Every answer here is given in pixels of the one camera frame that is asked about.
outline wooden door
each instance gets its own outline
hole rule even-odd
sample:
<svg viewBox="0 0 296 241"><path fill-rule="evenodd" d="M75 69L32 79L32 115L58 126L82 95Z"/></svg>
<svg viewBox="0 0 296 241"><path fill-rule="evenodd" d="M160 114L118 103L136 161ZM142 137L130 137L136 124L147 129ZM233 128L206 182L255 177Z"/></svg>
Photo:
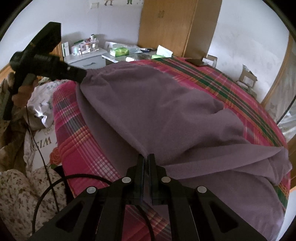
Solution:
<svg viewBox="0 0 296 241"><path fill-rule="evenodd" d="M157 48L163 38L163 0L146 0L141 14L138 46Z"/></svg>
<svg viewBox="0 0 296 241"><path fill-rule="evenodd" d="M159 45L182 56L197 0L144 1L139 30L140 47Z"/></svg>
<svg viewBox="0 0 296 241"><path fill-rule="evenodd" d="M209 51L222 0L198 0L184 57L202 60Z"/></svg>
<svg viewBox="0 0 296 241"><path fill-rule="evenodd" d="M192 25L196 0L163 1L163 39L160 45L182 57Z"/></svg>

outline white nightstand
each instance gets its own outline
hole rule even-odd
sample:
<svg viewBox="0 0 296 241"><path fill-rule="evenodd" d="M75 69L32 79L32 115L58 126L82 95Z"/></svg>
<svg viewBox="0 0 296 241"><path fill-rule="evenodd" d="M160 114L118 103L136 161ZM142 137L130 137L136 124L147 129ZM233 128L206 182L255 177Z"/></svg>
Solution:
<svg viewBox="0 0 296 241"><path fill-rule="evenodd" d="M107 53L107 51L100 48L95 52L78 56L70 54L64 58L64 61L69 65L82 69L98 69L106 66L106 59L102 58L104 53Z"/></svg>

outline plaid bedspread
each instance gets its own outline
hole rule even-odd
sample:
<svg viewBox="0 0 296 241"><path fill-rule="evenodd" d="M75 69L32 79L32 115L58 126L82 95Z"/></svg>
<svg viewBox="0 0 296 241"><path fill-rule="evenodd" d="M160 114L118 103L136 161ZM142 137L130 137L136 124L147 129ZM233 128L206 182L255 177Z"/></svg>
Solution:
<svg viewBox="0 0 296 241"><path fill-rule="evenodd" d="M180 85L200 89L222 101L225 108L231 109L243 122L244 137L250 143L287 147L281 131L261 105L220 71L209 66L195 67L183 58L158 58L134 63L150 65L171 75ZM65 174L88 173L115 181L120 176L86 126L78 108L75 89L76 83L69 81L54 93L55 128ZM98 188L107 186L84 178L70 180L69 185L74 195L91 185ZM289 174L274 189L285 210L290 190ZM168 222L148 205L143 204L142 207L151 221L156 240L171 240ZM122 240L150 240L144 220L132 206L126 207Z"/></svg>

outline human hand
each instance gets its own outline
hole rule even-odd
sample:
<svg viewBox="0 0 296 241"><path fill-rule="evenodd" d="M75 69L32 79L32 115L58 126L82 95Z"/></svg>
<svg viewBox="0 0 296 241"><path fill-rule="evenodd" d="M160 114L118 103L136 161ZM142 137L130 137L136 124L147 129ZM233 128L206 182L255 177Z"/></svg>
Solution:
<svg viewBox="0 0 296 241"><path fill-rule="evenodd" d="M6 78L7 84L10 88L13 87L15 81L14 73L9 73ZM38 86L38 79L35 79L31 85L21 86L18 93L12 96L12 101L16 107L24 107L27 105L28 100L31 98L35 87Z"/></svg>

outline glass jar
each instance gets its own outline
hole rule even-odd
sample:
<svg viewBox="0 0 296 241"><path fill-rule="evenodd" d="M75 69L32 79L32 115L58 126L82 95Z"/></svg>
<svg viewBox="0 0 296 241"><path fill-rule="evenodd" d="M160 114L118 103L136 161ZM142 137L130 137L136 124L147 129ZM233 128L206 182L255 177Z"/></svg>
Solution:
<svg viewBox="0 0 296 241"><path fill-rule="evenodd" d="M92 51L96 51L99 49L99 41L97 40L96 35L94 35L94 34L91 35L90 43L91 43L91 50Z"/></svg>
<svg viewBox="0 0 296 241"><path fill-rule="evenodd" d="M85 50L91 50L91 43L87 43L86 45L85 45Z"/></svg>

